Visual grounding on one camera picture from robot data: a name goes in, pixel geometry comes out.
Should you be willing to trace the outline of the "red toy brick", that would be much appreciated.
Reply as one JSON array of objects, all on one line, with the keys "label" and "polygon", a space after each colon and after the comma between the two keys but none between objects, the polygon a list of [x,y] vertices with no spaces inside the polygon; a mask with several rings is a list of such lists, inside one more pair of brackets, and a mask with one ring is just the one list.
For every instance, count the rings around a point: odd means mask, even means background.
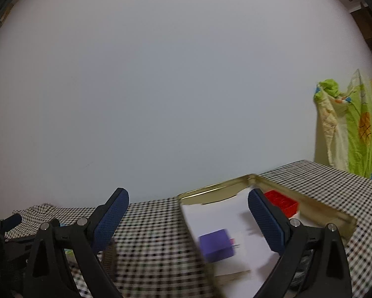
[{"label": "red toy brick", "polygon": [[279,191],[269,190],[265,192],[264,195],[266,199],[269,200],[272,205],[278,207],[287,218],[291,219],[299,213],[299,203]]}]

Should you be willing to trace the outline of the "purple cube block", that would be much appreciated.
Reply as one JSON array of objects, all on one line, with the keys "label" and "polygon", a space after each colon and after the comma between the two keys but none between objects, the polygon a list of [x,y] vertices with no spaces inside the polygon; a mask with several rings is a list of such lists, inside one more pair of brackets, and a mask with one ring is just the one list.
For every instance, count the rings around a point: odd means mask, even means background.
[{"label": "purple cube block", "polygon": [[234,256],[232,240],[225,229],[199,236],[199,248],[204,259],[209,263]]}]

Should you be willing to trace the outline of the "gold tin box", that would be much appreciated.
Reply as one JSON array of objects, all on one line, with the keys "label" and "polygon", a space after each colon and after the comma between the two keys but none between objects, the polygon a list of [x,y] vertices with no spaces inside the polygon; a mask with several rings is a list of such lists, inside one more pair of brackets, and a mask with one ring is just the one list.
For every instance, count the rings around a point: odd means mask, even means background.
[{"label": "gold tin box", "polygon": [[350,215],[256,175],[180,194],[217,297],[351,297]]}]

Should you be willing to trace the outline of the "checkered tablecloth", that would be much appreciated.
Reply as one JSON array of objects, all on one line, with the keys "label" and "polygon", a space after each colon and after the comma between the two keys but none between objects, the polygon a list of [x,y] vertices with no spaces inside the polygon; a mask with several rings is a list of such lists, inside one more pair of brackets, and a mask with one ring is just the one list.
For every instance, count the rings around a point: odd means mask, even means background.
[{"label": "checkered tablecloth", "polygon": [[[372,180],[300,160],[262,178],[354,217],[346,246],[354,297],[372,287]],[[124,297],[218,297],[175,198],[133,203],[115,233],[115,285]]]}]

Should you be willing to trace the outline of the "white paper liner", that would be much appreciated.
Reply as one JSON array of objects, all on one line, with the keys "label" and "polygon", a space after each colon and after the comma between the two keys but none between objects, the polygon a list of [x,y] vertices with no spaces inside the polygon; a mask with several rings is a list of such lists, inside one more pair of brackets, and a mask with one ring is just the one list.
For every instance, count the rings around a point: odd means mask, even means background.
[{"label": "white paper liner", "polygon": [[220,229],[232,240],[234,255],[206,262],[214,284],[225,297],[254,297],[279,259],[271,251],[247,203],[246,188],[236,196],[211,204],[181,205],[187,227],[196,244],[199,237]]}]

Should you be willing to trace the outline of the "green yellow hanging cloth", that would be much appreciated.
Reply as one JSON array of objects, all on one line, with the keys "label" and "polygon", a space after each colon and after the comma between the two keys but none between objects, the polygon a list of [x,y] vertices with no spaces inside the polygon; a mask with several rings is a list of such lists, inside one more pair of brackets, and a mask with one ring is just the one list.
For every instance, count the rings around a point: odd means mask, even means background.
[{"label": "green yellow hanging cloth", "polygon": [[326,79],[313,100],[329,165],[372,180],[372,79],[356,70],[345,92]]}]

